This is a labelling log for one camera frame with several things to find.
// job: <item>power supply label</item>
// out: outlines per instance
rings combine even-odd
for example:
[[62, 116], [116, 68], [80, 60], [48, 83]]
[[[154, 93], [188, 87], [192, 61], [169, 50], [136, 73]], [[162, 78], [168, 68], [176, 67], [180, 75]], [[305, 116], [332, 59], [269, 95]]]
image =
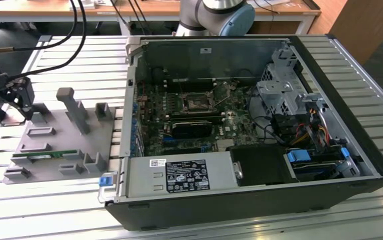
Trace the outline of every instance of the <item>power supply label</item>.
[[169, 194], [210, 189], [205, 160], [166, 162], [164, 167]]

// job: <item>green circuit board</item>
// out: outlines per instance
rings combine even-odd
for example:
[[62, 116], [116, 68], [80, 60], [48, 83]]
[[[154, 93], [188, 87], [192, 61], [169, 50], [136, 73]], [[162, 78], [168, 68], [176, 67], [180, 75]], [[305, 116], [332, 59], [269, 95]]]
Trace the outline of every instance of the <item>green circuit board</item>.
[[[232, 80], [216, 80], [213, 85], [210, 91], [198, 92], [168, 92], [160, 85], [138, 86], [145, 156], [218, 152], [226, 145], [258, 142], [246, 109], [249, 86], [240, 86]], [[212, 124], [206, 137], [174, 139], [172, 136], [174, 123], [214, 119], [218, 122]]]

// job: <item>circuit board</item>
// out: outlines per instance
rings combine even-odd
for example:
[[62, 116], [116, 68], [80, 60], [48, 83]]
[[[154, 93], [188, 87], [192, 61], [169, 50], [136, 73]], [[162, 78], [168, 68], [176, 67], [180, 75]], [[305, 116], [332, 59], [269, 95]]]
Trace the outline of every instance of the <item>circuit board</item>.
[[201, 84], [206, 91], [186, 91], [184, 80], [172, 84], [173, 89], [137, 86], [144, 156], [220, 152], [258, 142], [246, 109], [249, 86], [213, 79], [210, 89]]

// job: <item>white desk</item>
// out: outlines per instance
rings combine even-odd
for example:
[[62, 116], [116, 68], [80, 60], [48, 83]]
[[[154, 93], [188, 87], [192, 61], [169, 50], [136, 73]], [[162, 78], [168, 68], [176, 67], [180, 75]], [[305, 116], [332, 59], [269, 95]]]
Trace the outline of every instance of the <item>white desk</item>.
[[[300, 39], [383, 153], [383, 91], [335, 40], [324, 36], [301, 36]], [[80, 37], [73, 37], [65, 45], [34, 51], [24, 71], [62, 62], [76, 50], [78, 41]], [[57, 88], [73, 87], [74, 98], [82, 100], [85, 106], [104, 101], [120, 107], [113, 127], [118, 130], [126, 73], [124, 43], [121, 36], [88, 37], [82, 52], [69, 66], [30, 76], [34, 101], [44, 102], [50, 109], [60, 109], [64, 106], [56, 101]], [[126, 231], [97, 201], [97, 178], [14, 185], [1, 183], [22, 129], [21, 126], [0, 128], [0, 239], [383, 239], [383, 188], [353, 196], [328, 210]], [[113, 133], [112, 142], [109, 169], [114, 170], [118, 167], [120, 132]]]

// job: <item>blue latch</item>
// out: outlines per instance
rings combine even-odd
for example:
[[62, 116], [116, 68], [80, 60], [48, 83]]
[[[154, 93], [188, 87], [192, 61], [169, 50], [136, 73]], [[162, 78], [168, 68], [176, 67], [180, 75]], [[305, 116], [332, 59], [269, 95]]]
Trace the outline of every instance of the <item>blue latch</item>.
[[349, 151], [347, 150], [345, 147], [340, 148], [340, 152], [343, 153], [343, 156], [344, 156], [345, 159], [351, 156], [351, 153], [349, 153]]
[[289, 160], [289, 163], [293, 162], [304, 162], [304, 161], [311, 161], [311, 156], [307, 150], [292, 150], [286, 154], [286, 159]]
[[113, 185], [113, 178], [110, 176], [101, 176], [98, 178], [98, 186], [108, 187]]

